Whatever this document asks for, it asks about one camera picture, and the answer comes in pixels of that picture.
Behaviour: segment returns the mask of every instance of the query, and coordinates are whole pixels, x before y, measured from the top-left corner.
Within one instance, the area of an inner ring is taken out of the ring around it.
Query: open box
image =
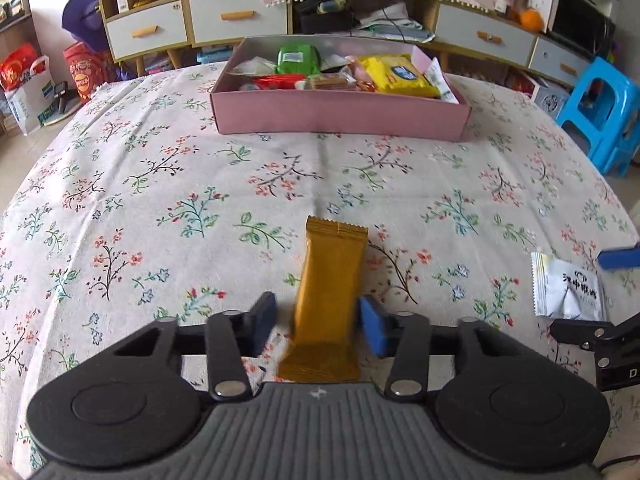
[[[238,90],[249,78],[231,74],[233,67],[255,56],[275,62],[282,46],[300,43],[316,47],[321,59],[329,54],[343,57],[410,54],[412,63],[422,73],[431,64],[431,59],[417,46],[397,41],[322,35],[246,38],[234,51],[210,94],[219,133],[324,132],[460,140],[471,106],[448,79],[459,104],[372,92]]]

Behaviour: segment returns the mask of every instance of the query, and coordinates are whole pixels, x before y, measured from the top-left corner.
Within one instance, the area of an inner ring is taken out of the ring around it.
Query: white drawer
[[[142,37],[135,37],[138,32],[149,27],[156,27],[156,30]],[[145,50],[161,50],[177,43],[186,43],[182,2],[170,2],[117,18],[107,23],[107,32],[115,60]]]
[[[287,33],[287,6],[262,0],[189,0],[194,43]]]
[[[477,12],[440,6],[435,41],[527,65],[535,36]]]
[[[529,68],[550,78],[575,86],[589,61],[550,41],[538,38]]]

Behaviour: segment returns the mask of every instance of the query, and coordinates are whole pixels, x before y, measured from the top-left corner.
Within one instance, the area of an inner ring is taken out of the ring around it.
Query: wooden drawer handle
[[[504,41],[499,36],[492,36],[491,34],[487,32],[482,32],[481,30],[478,30],[478,38],[480,38],[483,41],[486,41],[487,43],[493,43],[496,45],[504,44]]]
[[[239,10],[238,12],[223,12],[220,19],[225,22],[235,22],[237,20],[248,20],[255,14],[254,10]]]
[[[574,77],[578,77],[578,73],[575,68],[571,68],[569,65],[565,65],[564,63],[560,63],[560,70],[563,72],[567,72],[569,75]]]
[[[158,31],[157,25],[152,25],[151,27],[139,28],[138,30],[134,30],[131,33],[132,38],[144,38],[145,36],[151,36],[155,32]]]

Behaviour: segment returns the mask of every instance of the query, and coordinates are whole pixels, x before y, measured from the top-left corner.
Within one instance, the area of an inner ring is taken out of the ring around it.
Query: microwave
[[[529,6],[540,12],[553,40],[589,58],[609,54],[616,25],[589,0],[529,0]]]

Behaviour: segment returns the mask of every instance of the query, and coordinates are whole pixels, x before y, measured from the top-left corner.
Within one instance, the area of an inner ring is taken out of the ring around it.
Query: tablecloth
[[[40,386],[156,317],[200,323],[247,310],[272,290],[278,325],[245,366],[253,384],[277,380],[309,215],[369,229],[363,292],[390,311],[443,325],[476,316],[593,381],[593,355],[558,345],[548,321],[534,316],[529,253],[600,271],[601,249],[631,246],[638,234],[606,181],[526,97],[453,77],[474,108],[458,143],[220,136],[209,105],[220,69],[102,88],[2,215],[5,461],[24,476],[42,463],[24,420]],[[636,313],[637,273],[601,276],[610,320]],[[430,387],[438,388],[452,376],[451,360],[432,362]],[[360,363],[363,380],[383,380],[388,369],[364,348]],[[188,359],[184,374],[206,388],[203,358]],[[611,421],[599,461],[640,446],[640,389],[606,396]]]

